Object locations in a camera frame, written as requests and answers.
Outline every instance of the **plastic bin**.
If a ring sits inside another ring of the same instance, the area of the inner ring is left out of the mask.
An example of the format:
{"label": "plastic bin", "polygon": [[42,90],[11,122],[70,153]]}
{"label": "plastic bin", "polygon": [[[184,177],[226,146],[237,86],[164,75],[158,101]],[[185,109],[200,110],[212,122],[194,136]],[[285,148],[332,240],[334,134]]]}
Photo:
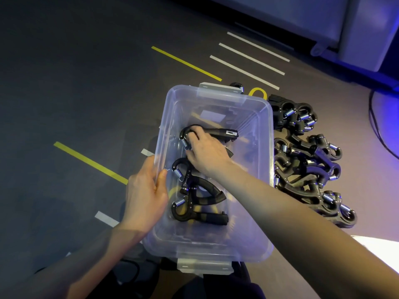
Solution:
{"label": "plastic bin", "polygon": [[172,202],[182,195],[179,193],[181,182],[171,167],[177,158],[185,156],[179,133],[191,124],[237,129],[239,138],[226,144],[234,153],[232,160],[272,185],[273,124],[269,103],[247,95],[175,86],[167,93],[155,152],[158,172],[163,168],[169,170],[166,185],[170,200],[162,218],[143,240],[144,247],[153,255],[169,258],[248,262],[266,259],[273,250],[272,243],[243,206],[212,179],[208,180],[223,191],[227,199],[202,207],[202,211],[225,211],[229,216],[228,225],[180,222],[173,218]]}

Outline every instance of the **hand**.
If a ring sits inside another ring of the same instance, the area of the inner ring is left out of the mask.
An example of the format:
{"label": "hand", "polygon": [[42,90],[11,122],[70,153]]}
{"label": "hand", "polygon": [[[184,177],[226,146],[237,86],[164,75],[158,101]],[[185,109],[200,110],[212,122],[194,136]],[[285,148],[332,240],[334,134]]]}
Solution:
{"label": "hand", "polygon": [[154,182],[154,156],[147,157],[141,170],[129,177],[126,187],[126,208],[119,228],[148,233],[161,218],[167,205],[167,170]]}
{"label": "hand", "polygon": [[187,158],[193,166],[210,178],[215,178],[232,163],[226,148],[216,138],[205,133],[200,126],[191,127],[194,132],[187,134],[192,151],[187,150]]}

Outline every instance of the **black cable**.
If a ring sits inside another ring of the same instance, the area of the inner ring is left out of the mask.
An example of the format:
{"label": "black cable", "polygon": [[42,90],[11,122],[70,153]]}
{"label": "black cable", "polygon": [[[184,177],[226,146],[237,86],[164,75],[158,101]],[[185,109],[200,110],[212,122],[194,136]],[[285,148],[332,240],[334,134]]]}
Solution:
{"label": "black cable", "polygon": [[135,276],[133,277],[133,279],[131,281],[129,281],[129,283],[135,282],[137,277],[138,277],[138,275],[140,274],[140,266],[138,265],[138,263],[136,261],[133,261],[133,260],[121,259],[121,261],[128,262],[128,263],[134,264],[136,266],[137,272],[136,272]]}
{"label": "black cable", "polygon": [[393,152],[391,149],[388,148],[388,146],[385,144],[384,140],[382,139],[382,136],[379,132],[379,127],[378,127],[378,123],[377,123],[377,119],[376,116],[374,115],[374,110],[373,110],[373,97],[374,97],[374,93],[376,91],[375,90],[371,90],[370,91],[370,95],[369,95],[369,119],[370,116],[372,118],[373,121],[370,121],[370,124],[372,126],[372,129],[374,131],[374,133],[376,134],[379,142],[384,146],[384,148],[391,153],[395,158],[399,159],[399,156],[395,154],[395,152]]}

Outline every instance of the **pile of hand grips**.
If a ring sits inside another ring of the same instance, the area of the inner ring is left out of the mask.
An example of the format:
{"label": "pile of hand grips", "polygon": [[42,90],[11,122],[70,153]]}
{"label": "pile of hand grips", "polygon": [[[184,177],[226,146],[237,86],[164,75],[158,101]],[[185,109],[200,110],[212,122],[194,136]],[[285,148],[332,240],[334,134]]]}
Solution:
{"label": "pile of hand grips", "polygon": [[341,159],[342,150],[323,134],[309,136],[307,140],[298,137],[313,130],[317,122],[313,108],[277,95],[271,95],[268,102],[273,110],[274,130],[288,131],[287,140],[274,140],[275,187],[340,228],[354,226],[357,215],[342,203],[341,194],[322,192],[327,182],[340,177],[341,166],[335,161]]}
{"label": "pile of hand grips", "polygon": [[[187,141],[187,134],[189,132],[194,132],[191,127],[195,125],[190,125],[185,127],[179,135],[180,141],[185,150],[191,149],[189,142]],[[210,134],[212,137],[224,141],[225,143],[231,141],[235,141],[238,138],[238,131],[233,129],[221,129],[221,128],[213,128],[207,129],[203,128],[205,133]],[[232,157],[233,153],[227,149],[227,154]],[[184,165],[186,167],[185,175],[179,170],[178,166]],[[195,212],[194,206],[209,206],[215,205],[219,202],[226,200],[226,196],[222,191],[207,181],[198,176],[192,175],[192,171],[195,170],[194,166],[187,157],[182,157],[177,159],[172,165],[172,171],[178,177],[179,181],[182,183],[180,188],[180,194],[184,195],[184,197],[174,201],[172,203],[172,215],[178,221],[188,221],[190,219],[194,219],[199,222],[205,222],[209,224],[215,224],[219,226],[226,226],[229,222],[229,217],[224,212],[221,213],[208,213],[208,212]],[[197,196],[197,187],[202,187],[205,189],[209,196],[206,197],[198,197]],[[183,214],[178,214],[177,207],[186,204],[187,210]]]}

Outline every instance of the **floor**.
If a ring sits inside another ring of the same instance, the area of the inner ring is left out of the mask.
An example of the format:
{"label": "floor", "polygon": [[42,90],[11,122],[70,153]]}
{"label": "floor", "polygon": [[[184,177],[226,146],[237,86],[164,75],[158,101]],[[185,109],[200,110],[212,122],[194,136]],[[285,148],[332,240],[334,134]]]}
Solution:
{"label": "floor", "polygon": [[[328,66],[322,72],[311,60],[239,26],[169,0],[27,0],[20,4],[6,3],[0,20],[6,30],[0,46],[0,289],[63,258],[109,228],[95,218],[98,211],[121,219],[124,185],[54,143],[127,178],[141,167],[143,149],[155,151],[167,91],[178,84],[241,82],[246,93],[260,87],[268,95],[311,104],[319,116],[313,134],[323,133],[344,153],[341,178],[331,182],[329,189],[342,193],[344,203],[359,216],[357,225],[346,232],[399,241],[399,200],[394,186],[399,166],[370,127],[369,89],[337,78]],[[393,97],[376,95],[382,133],[397,151],[398,104]],[[247,267],[267,298],[293,294],[317,298],[277,250],[267,260]]]}

